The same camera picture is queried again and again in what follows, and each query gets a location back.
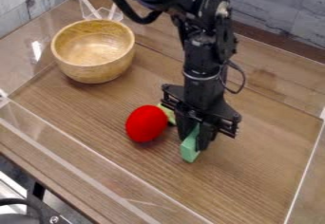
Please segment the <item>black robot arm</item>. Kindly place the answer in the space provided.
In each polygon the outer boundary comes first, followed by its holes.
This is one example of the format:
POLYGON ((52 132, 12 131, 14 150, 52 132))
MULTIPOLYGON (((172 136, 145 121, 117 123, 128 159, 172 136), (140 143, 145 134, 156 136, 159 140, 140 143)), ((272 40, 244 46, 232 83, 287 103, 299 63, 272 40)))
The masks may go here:
POLYGON ((195 133, 194 149, 202 151, 219 133, 232 138, 240 123, 239 113, 224 101, 227 92, 239 92, 226 85, 227 71, 240 70, 231 61, 238 38, 230 0, 112 1, 135 23, 147 25, 165 13, 178 29, 184 83, 161 86, 161 105, 174 111, 179 137, 195 133))

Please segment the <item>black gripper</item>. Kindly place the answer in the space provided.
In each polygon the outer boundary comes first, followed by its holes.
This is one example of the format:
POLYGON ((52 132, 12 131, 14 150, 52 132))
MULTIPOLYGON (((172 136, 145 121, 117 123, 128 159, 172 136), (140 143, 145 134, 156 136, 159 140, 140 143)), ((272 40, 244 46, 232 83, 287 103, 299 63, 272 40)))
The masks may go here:
POLYGON ((236 136, 242 116, 226 103, 222 96, 218 96, 207 106, 203 106, 186 101, 186 89, 180 85, 163 84, 161 92, 161 105, 175 113, 180 140, 186 139, 196 123, 200 123, 195 140, 198 151, 204 151, 208 148, 216 133, 231 138, 236 136))

